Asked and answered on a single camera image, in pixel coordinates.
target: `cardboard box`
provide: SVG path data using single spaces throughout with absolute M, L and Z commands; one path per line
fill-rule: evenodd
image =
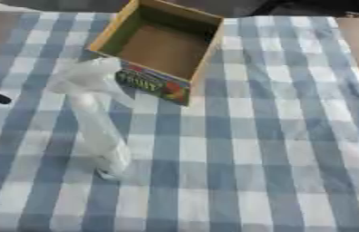
M 222 28 L 220 16 L 160 0 L 131 0 L 89 50 L 121 59 L 119 83 L 188 105 Z

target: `blue and white checkered tablecloth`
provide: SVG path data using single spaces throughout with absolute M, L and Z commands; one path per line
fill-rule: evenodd
M 359 231 L 359 69 L 333 18 L 228 19 L 188 108 L 103 96 L 134 158 L 114 182 L 44 89 L 110 16 L 23 14 L 0 49 L 0 231 Z

